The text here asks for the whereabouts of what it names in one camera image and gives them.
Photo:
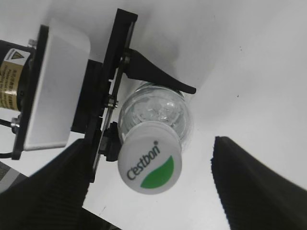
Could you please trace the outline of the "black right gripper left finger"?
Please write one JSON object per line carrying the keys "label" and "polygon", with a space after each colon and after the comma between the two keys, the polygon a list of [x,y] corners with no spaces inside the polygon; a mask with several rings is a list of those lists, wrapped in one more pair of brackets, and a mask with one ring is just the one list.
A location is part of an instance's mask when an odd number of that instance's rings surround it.
{"label": "black right gripper left finger", "polygon": [[2,230],[106,230],[83,208],[90,184],[89,146],[78,139],[46,166],[0,194]]}

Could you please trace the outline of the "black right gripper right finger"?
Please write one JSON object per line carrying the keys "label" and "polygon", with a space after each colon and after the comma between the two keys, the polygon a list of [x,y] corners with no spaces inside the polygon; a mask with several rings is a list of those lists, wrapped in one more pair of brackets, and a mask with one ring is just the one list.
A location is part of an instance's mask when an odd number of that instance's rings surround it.
{"label": "black right gripper right finger", "polygon": [[307,228],[307,191],[268,168],[232,139],[215,137],[211,171],[230,229]]}

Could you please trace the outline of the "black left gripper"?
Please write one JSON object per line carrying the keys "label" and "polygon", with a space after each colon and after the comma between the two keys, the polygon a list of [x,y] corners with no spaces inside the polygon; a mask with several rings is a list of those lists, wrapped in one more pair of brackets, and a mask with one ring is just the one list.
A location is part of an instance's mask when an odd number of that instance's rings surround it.
{"label": "black left gripper", "polygon": [[140,52],[128,49],[138,16],[123,9],[117,9],[111,35],[103,62],[88,60],[83,85],[71,130],[84,134],[90,147],[89,181],[95,179],[100,154],[106,161],[115,162],[121,149],[117,122],[109,125],[109,119],[116,107],[117,94],[125,58],[128,63],[124,73],[129,79],[154,83],[172,90],[195,94],[196,88],[173,78]]}

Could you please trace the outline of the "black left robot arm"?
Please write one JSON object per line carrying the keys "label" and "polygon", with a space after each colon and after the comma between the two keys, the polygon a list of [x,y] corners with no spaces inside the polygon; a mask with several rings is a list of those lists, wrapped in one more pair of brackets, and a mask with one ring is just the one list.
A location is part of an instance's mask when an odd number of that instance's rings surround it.
{"label": "black left robot arm", "polygon": [[89,58],[90,41],[84,33],[56,20],[41,25],[28,46],[0,43],[0,105],[19,112],[1,124],[15,134],[11,153],[63,148],[70,132],[84,134],[94,181],[100,154],[118,153],[119,141],[110,122],[118,105],[122,75],[195,94],[196,89],[171,77],[138,51],[130,41],[138,16],[118,9],[103,62]]}

